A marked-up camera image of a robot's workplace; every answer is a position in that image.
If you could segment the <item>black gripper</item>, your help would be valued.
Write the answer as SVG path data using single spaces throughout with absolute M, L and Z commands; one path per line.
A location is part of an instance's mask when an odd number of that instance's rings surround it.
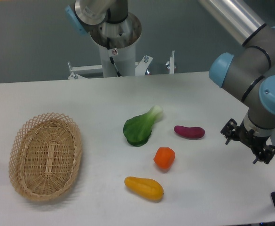
M 275 146 L 266 145 L 269 136 L 258 137 L 254 135 L 254 132 L 253 129 L 248 131 L 244 125 L 238 126 L 234 119 L 230 119 L 220 131 L 226 139 L 225 145 L 228 145 L 231 140 L 239 140 L 249 147 L 256 156 L 253 164 L 256 164 L 258 161 L 269 164 L 275 155 Z

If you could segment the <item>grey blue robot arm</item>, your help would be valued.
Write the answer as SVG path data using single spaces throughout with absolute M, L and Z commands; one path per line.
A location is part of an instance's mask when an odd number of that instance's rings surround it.
M 221 54 L 209 70 L 215 84 L 249 108 L 241 124 L 229 120 L 221 133 L 267 164 L 275 155 L 275 146 L 266 144 L 275 129 L 275 75 L 264 74 L 275 64 L 275 27 L 242 0 L 203 0 L 201 5 L 245 48 L 240 56 Z M 151 58 L 135 62 L 141 23 L 126 0 L 77 0 L 65 13 L 76 31 L 89 33 L 98 45 L 104 77 L 146 75 Z

